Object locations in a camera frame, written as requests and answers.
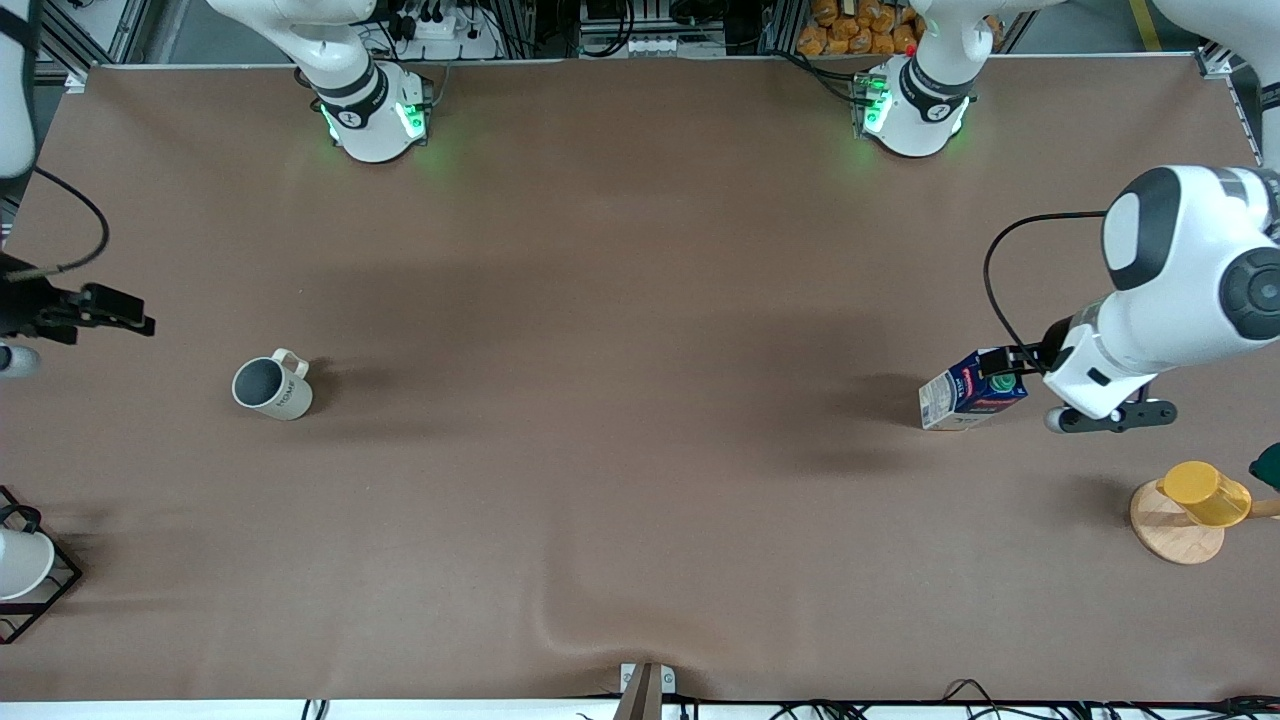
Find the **mug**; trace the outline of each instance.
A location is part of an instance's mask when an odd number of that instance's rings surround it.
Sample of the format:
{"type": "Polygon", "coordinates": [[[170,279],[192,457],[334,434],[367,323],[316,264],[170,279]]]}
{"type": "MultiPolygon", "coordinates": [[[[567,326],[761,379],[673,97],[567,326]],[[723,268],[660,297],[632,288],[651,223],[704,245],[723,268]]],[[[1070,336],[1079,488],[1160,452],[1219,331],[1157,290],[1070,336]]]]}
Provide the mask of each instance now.
{"type": "Polygon", "coordinates": [[[255,357],[236,370],[232,397],[269,418],[297,420],[311,407],[311,386],[302,379],[307,377],[310,366],[310,363],[283,347],[270,357],[255,357]],[[284,366],[285,360],[294,363],[292,372],[284,366]]]}
{"type": "Polygon", "coordinates": [[[38,352],[20,345],[0,342],[0,378],[29,378],[38,369],[38,352]]]}
{"type": "Polygon", "coordinates": [[[14,512],[27,524],[20,530],[0,527],[0,600],[36,589],[54,568],[54,541],[40,530],[40,511],[26,505],[0,507],[0,525],[14,512]]]}

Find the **wooden stand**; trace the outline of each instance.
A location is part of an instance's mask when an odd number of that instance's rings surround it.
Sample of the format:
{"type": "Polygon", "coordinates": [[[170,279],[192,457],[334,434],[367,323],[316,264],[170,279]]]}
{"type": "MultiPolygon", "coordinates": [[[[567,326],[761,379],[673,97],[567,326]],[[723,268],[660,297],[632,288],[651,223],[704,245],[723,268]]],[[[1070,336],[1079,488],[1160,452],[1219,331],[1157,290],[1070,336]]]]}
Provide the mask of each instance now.
{"type": "Polygon", "coordinates": [[[1129,501],[1129,524],[1142,544],[1179,565],[1198,565],[1217,555],[1226,530],[1193,523],[1176,502],[1160,495],[1157,482],[1138,488],[1129,501]]]}

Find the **metal frame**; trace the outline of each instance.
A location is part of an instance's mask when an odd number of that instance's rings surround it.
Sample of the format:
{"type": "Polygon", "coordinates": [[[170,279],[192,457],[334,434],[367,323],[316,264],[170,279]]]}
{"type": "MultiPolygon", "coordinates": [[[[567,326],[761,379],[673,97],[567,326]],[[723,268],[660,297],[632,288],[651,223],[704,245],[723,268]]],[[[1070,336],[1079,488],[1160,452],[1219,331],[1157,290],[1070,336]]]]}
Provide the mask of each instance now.
{"type": "Polygon", "coordinates": [[[1027,35],[1027,28],[1032,26],[1032,22],[1039,17],[1039,10],[1028,10],[1025,13],[1018,13],[1014,22],[1009,23],[1005,29],[1005,44],[1000,46],[1001,55],[1009,55],[1014,51],[1014,47],[1021,41],[1023,36],[1027,35]]]}
{"type": "Polygon", "coordinates": [[[536,6],[524,0],[490,0],[489,3],[498,20],[511,37],[499,37],[499,42],[506,49],[507,58],[529,59],[532,58],[534,47],[534,15],[536,6]]]}
{"type": "Polygon", "coordinates": [[[40,45],[51,61],[37,63],[36,74],[42,77],[72,77],[81,82],[93,65],[127,63],[136,59],[140,51],[143,27],[148,19],[160,15],[152,0],[124,0],[124,13],[115,27],[111,44],[102,47],[88,32],[76,22],[76,15],[65,8],[45,3],[40,45]]]}
{"type": "Polygon", "coordinates": [[[800,31],[809,19],[809,0],[777,0],[760,32],[765,50],[795,53],[800,31]]]}
{"type": "MultiPolygon", "coordinates": [[[[18,498],[15,498],[13,493],[9,492],[9,488],[4,486],[0,486],[0,496],[3,496],[5,505],[18,503],[18,498]]],[[[76,562],[72,561],[65,552],[63,552],[63,548],[58,546],[58,541],[54,541],[54,553],[56,555],[54,570],[51,570],[50,574],[41,580],[41,583],[47,582],[58,585],[58,589],[54,591],[54,594],[50,596],[49,600],[45,600],[44,602],[0,601],[0,644],[12,644],[17,641],[36,623],[36,620],[40,620],[46,612],[49,612],[49,609],[52,607],[59,598],[67,594],[67,592],[70,591],[72,587],[84,575],[79,566],[76,565],[76,562]],[[54,578],[55,571],[59,574],[69,571],[70,574],[67,578],[58,580],[54,578]],[[26,620],[10,620],[10,618],[22,616],[26,616],[26,620]],[[9,628],[9,634],[5,634],[4,626],[9,628]]]]}
{"type": "MultiPolygon", "coordinates": [[[[603,50],[618,37],[617,18],[588,17],[586,0],[576,0],[579,8],[579,44],[589,50],[603,50]]],[[[655,54],[666,56],[721,56],[724,55],[724,22],[709,20],[700,24],[681,24],[671,19],[671,6],[680,0],[627,0],[635,13],[635,28],[628,47],[614,58],[627,58],[632,51],[649,53],[645,41],[675,41],[669,50],[655,54]]]]}
{"type": "Polygon", "coordinates": [[[1231,61],[1234,59],[1236,59],[1235,53],[1230,47],[1219,45],[1217,42],[1202,45],[1196,50],[1196,64],[1199,65],[1201,76],[1208,79],[1231,77],[1233,72],[1245,65],[1242,60],[1235,63],[1233,68],[1231,61]]]}
{"type": "Polygon", "coordinates": [[[1240,104],[1240,94],[1235,90],[1235,79],[1231,76],[1226,76],[1224,79],[1226,79],[1226,87],[1231,90],[1231,104],[1235,105],[1235,114],[1240,118],[1240,127],[1244,128],[1244,137],[1249,141],[1249,150],[1253,151],[1253,160],[1261,168],[1262,146],[1258,143],[1258,138],[1253,135],[1253,128],[1249,127],[1249,117],[1244,113],[1244,105],[1240,104]]]}

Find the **black wire rack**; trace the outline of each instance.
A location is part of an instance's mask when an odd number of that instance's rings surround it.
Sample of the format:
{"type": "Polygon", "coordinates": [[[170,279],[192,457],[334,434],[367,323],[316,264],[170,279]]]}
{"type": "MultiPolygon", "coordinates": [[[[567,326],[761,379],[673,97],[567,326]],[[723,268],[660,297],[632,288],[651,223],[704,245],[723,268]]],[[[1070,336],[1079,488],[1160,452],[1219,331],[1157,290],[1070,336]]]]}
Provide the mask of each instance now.
{"type": "MultiPolygon", "coordinates": [[[[9,488],[0,486],[0,505],[17,505],[18,498],[9,492],[9,488]]],[[[5,520],[9,529],[20,528],[22,518],[17,515],[5,520]]],[[[0,644],[10,644],[19,635],[27,632],[36,620],[40,620],[58,602],[84,573],[58,544],[58,538],[49,536],[54,541],[54,566],[31,592],[14,600],[0,600],[0,644]]]]}

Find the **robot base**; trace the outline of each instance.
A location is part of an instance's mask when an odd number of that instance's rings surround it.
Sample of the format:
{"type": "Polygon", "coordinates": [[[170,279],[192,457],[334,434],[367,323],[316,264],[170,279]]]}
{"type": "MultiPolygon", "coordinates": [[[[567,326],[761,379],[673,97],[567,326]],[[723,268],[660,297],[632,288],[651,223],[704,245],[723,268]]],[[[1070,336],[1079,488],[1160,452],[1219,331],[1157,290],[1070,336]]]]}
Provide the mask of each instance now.
{"type": "Polygon", "coordinates": [[[867,70],[869,76],[883,78],[884,87],[878,97],[874,91],[869,94],[869,99],[873,100],[869,106],[858,108],[858,129],[860,135],[876,138],[890,152],[906,158],[925,158],[942,150],[951,136],[960,132],[969,99],[965,99],[955,111],[940,104],[937,108],[942,108],[948,114],[947,118],[942,122],[925,122],[920,118],[919,110],[902,95],[899,78],[906,63],[906,56],[896,55],[887,63],[867,70]]]}
{"type": "Polygon", "coordinates": [[[365,127],[348,128],[325,113],[334,145],[361,163],[385,163],[412,145],[425,145],[431,120],[433,86],[394,63],[378,67],[387,73],[387,100],[365,127]]]}
{"type": "Polygon", "coordinates": [[[1157,480],[1138,488],[1129,501],[1129,525],[1142,544],[1161,560],[1198,565],[1212,560],[1226,532],[1197,525],[1187,511],[1156,489],[1157,480]]]}

